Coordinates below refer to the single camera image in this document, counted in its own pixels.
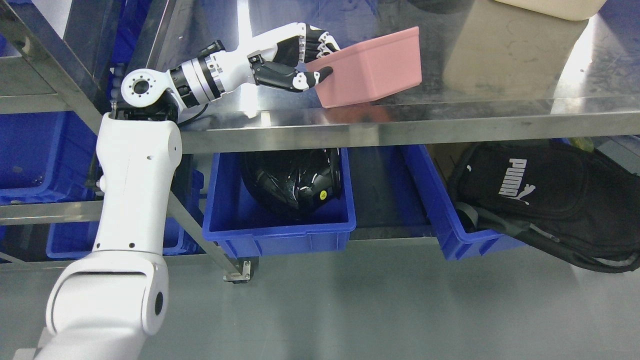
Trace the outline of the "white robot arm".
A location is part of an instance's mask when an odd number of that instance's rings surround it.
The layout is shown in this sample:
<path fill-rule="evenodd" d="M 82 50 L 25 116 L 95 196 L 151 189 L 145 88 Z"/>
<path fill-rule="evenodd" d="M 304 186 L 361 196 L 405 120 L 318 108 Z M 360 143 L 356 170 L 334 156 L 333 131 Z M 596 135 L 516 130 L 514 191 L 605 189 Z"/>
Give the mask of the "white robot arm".
<path fill-rule="evenodd" d="M 135 360 L 167 314 L 169 270 L 163 230 L 172 177 L 181 162 L 176 118 L 230 91 L 215 41 L 198 57 L 160 72 L 131 71 L 122 99 L 163 121 L 119 120 L 106 113 L 97 139 L 102 213 L 93 250 L 61 273 L 46 303 L 46 331 L 16 360 Z"/>

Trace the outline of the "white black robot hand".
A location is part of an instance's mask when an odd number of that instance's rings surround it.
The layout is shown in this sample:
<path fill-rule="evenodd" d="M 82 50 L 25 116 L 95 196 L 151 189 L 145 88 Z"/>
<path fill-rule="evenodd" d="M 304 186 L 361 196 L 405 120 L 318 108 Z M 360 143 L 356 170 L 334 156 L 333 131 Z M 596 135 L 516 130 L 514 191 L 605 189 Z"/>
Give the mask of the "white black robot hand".
<path fill-rule="evenodd" d="M 325 29 L 305 22 L 292 22 L 240 42 L 233 51 L 213 54 L 221 70 L 224 91 L 242 84 L 264 85 L 288 92 L 304 92 L 324 82 L 331 66 L 301 71 L 308 64 L 339 52 L 338 41 Z"/>

